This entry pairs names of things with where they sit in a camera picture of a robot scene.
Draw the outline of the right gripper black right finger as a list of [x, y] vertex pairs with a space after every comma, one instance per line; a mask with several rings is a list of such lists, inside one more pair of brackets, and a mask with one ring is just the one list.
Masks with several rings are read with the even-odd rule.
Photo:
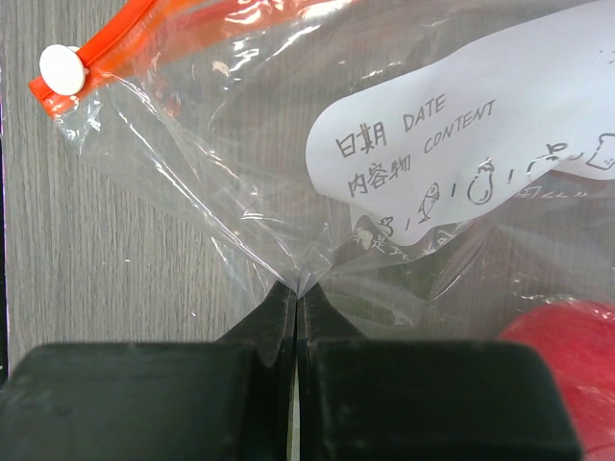
[[539, 354], [502, 341], [376, 340], [320, 287], [297, 302], [304, 460], [579, 460]]

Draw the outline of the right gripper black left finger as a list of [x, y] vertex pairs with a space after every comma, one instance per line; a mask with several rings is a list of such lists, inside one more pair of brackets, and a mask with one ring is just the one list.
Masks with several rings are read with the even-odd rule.
[[1, 391], [5, 460], [286, 460], [295, 293], [205, 343], [39, 346]]

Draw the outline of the clear zip top bag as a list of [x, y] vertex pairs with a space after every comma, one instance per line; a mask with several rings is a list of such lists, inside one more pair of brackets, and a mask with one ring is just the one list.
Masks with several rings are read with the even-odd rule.
[[610, 1], [130, 1], [30, 89], [243, 299], [453, 338], [614, 298]]

